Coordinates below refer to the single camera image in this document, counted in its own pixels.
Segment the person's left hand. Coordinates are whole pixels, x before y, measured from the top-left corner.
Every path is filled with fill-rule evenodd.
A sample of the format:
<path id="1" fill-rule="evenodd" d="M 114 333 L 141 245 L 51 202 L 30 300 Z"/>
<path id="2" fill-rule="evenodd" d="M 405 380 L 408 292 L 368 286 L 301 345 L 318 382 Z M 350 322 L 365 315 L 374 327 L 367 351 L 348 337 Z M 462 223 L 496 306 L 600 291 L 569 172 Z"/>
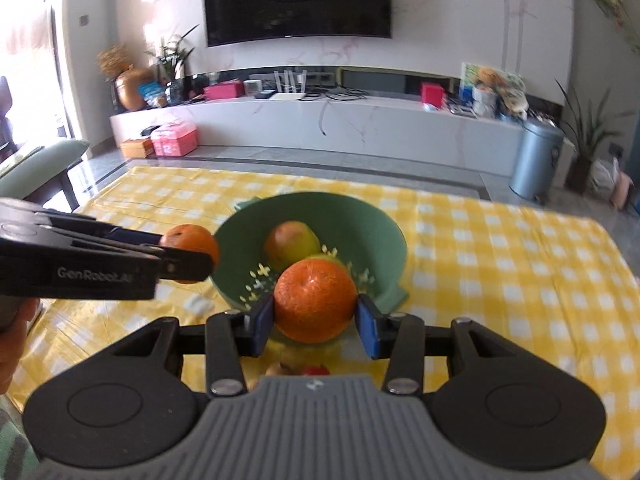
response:
<path id="1" fill-rule="evenodd" d="M 17 365 L 22 358 L 29 323 L 38 307 L 39 298 L 25 299 L 15 315 L 12 324 L 1 333 L 0 340 L 0 393 L 5 394 L 11 385 Z"/>

